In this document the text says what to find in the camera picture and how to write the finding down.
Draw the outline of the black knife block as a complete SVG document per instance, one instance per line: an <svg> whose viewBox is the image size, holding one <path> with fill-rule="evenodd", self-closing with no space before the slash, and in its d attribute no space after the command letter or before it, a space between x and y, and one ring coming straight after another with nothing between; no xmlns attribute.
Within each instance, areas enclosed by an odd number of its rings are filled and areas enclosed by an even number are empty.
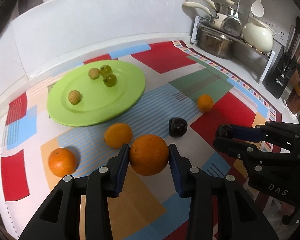
<svg viewBox="0 0 300 240"><path fill-rule="evenodd" d="M276 99L285 90L290 78L296 70L296 57L291 59L291 52L284 52L281 48L273 67L266 75L264 86Z"/></svg>

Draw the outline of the medium orange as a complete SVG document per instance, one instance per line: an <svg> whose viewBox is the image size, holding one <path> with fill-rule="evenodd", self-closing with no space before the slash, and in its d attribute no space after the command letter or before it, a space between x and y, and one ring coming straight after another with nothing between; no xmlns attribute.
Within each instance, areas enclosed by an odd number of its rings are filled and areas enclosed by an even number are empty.
<svg viewBox="0 0 300 240"><path fill-rule="evenodd" d="M57 148L49 155L48 166L55 176L62 178L74 173L77 167L77 159L67 148Z"/></svg>

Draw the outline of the small orange tangerine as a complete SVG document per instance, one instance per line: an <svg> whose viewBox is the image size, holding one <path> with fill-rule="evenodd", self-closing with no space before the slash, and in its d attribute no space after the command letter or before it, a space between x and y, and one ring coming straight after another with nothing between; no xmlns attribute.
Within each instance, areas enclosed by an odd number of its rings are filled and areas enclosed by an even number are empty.
<svg viewBox="0 0 300 240"><path fill-rule="evenodd" d="M198 98L197 106L202 113L207 113L213 108L213 99L211 96L203 94Z"/></svg>

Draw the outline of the tan round fruit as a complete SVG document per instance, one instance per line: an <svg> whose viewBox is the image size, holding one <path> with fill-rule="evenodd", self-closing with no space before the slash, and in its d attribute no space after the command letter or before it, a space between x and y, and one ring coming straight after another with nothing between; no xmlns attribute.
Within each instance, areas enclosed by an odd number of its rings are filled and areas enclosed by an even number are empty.
<svg viewBox="0 0 300 240"><path fill-rule="evenodd" d="M92 80L97 79L100 76L100 70L98 68L91 68L89 69L88 76Z"/></svg>
<svg viewBox="0 0 300 240"><path fill-rule="evenodd" d="M81 100L81 94L79 91L77 90L72 90L69 92L68 94L68 101L72 104L72 105L76 105L80 102Z"/></svg>

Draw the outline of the colourful patchwork table mat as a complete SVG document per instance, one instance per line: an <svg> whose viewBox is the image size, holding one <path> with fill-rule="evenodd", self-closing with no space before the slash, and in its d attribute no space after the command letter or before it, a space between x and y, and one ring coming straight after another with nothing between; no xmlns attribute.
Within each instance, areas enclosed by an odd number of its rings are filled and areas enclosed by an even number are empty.
<svg viewBox="0 0 300 240"><path fill-rule="evenodd" d="M180 41L141 45L96 59L140 68L146 79L143 95L130 109L102 124L70 127L55 122L47 111L48 96L66 73L83 69L80 62L10 102L0 151L0 214L8 233L19 238L59 182L48 166L51 152L69 149L77 157L74 177L87 176L117 154L104 135L118 123L127 124L134 139L152 134L175 144L181 155L210 176L233 175L261 210L270 207L271 197L248 186L242 162L213 148L220 124L253 127L282 119L271 97L248 81L245 71L228 61L213 61Z"/></svg>

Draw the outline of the metal dish rack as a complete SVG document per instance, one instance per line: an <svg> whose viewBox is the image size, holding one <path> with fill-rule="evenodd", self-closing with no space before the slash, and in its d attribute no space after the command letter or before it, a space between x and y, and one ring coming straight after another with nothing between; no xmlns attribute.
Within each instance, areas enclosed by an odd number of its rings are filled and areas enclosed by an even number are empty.
<svg viewBox="0 0 300 240"><path fill-rule="evenodd" d="M234 54L230 60L238 59L239 61L242 61L248 66L248 68L256 72L256 81L258 83L262 83L263 81L265 81L266 75L271 70L271 67L274 64L276 51L272 50L267 54L262 53L261 51L247 44L241 38L235 38L229 34L223 33L222 31L213 29L212 27L207 25L206 20L207 19L202 16L195 17L190 42L198 46L198 41L200 38L199 28L209 29L225 35L227 38L236 42L234 47Z"/></svg>

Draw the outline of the dark purple plum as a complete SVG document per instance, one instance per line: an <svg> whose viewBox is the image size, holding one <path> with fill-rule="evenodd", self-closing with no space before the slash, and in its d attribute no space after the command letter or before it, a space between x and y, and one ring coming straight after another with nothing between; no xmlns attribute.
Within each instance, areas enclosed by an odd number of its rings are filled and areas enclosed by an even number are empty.
<svg viewBox="0 0 300 240"><path fill-rule="evenodd" d="M168 132L173 138L180 138L187 132L188 124L183 118L171 118L168 122Z"/></svg>

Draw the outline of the green round plate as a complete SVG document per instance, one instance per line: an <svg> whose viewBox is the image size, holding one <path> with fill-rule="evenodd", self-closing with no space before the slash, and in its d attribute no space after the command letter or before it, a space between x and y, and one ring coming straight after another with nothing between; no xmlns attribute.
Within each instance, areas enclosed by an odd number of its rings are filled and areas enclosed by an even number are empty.
<svg viewBox="0 0 300 240"><path fill-rule="evenodd" d="M103 83L103 77L92 80L89 69L111 66L117 77L113 87ZM143 71L132 63L103 60L77 67L65 74L50 90L47 112L59 124L82 127L110 120L132 107L142 96L146 85ZM81 94L78 104L68 101L68 94L77 90Z"/></svg>

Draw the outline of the green plum fruit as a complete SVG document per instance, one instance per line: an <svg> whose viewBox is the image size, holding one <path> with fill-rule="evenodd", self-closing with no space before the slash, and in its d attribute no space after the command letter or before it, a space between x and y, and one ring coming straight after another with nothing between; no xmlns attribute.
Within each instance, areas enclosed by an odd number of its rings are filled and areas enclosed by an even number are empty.
<svg viewBox="0 0 300 240"><path fill-rule="evenodd" d="M117 77L113 73L109 73L103 77L103 83L107 87L113 87L117 83Z"/></svg>
<svg viewBox="0 0 300 240"><path fill-rule="evenodd" d="M110 74L112 72L113 72L113 70L112 70L111 66L108 64L105 64L100 68L100 74L103 77L107 76L108 74Z"/></svg>

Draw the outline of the cream handled saucepan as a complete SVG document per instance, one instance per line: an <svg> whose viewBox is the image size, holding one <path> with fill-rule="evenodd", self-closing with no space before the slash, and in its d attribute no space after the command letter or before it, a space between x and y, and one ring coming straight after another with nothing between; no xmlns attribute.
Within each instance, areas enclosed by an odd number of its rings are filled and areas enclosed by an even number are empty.
<svg viewBox="0 0 300 240"><path fill-rule="evenodd" d="M224 3L215 3L213 0L202 0L209 3L210 7L217 13L225 15L234 15L237 10L234 8L236 5L232 0L225 0Z"/></svg>
<svg viewBox="0 0 300 240"><path fill-rule="evenodd" d="M222 23L227 18L226 14L221 14L218 12L211 12L208 7L203 6L202 4L199 4L197 2L191 2L191 1L185 1L183 2L183 5L189 8L197 8L204 11L206 14L208 14L207 18L207 24L215 29L221 30L222 29Z"/></svg>

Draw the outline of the large orange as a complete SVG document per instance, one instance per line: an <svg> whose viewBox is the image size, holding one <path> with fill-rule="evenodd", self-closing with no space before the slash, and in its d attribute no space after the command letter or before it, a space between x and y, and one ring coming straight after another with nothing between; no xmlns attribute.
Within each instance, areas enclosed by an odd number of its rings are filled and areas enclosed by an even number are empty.
<svg viewBox="0 0 300 240"><path fill-rule="evenodd" d="M168 146L157 135L142 135L135 139L130 147L130 165L141 176L159 174L166 167L168 158Z"/></svg>

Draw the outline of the white rice spoon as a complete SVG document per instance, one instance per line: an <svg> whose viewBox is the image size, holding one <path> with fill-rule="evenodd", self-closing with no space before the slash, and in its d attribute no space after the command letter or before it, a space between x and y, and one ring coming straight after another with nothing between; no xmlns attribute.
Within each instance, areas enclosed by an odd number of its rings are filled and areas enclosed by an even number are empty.
<svg viewBox="0 0 300 240"><path fill-rule="evenodd" d="M261 0L256 0L251 5L251 12L256 17L263 17L264 16L264 7L262 5Z"/></svg>

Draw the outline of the steel skimmer ladle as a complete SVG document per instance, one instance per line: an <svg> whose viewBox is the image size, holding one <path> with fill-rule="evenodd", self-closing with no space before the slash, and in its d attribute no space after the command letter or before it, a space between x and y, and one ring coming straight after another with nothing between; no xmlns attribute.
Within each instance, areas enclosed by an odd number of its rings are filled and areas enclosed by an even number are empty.
<svg viewBox="0 0 300 240"><path fill-rule="evenodd" d="M221 28L225 33L234 37L240 37L242 31L242 22L239 19L239 5L241 0L237 0L237 9L234 15L225 18L221 24Z"/></svg>

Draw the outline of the cream enamel pot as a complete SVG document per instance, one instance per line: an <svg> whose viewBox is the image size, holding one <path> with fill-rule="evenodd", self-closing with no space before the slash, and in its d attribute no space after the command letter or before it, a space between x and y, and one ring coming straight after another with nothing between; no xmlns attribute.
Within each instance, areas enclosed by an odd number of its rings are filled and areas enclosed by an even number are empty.
<svg viewBox="0 0 300 240"><path fill-rule="evenodd" d="M262 53L269 53L274 44L275 33L273 29L257 19L251 19L242 29L242 37L245 42Z"/></svg>

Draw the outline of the steel cooking pot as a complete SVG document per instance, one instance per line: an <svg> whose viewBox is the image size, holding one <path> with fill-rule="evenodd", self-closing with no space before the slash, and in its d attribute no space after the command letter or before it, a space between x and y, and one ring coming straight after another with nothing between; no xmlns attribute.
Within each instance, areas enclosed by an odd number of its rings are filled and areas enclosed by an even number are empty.
<svg viewBox="0 0 300 240"><path fill-rule="evenodd" d="M199 28L200 38L198 47L205 52L229 60L234 54L236 42L215 31Z"/></svg>

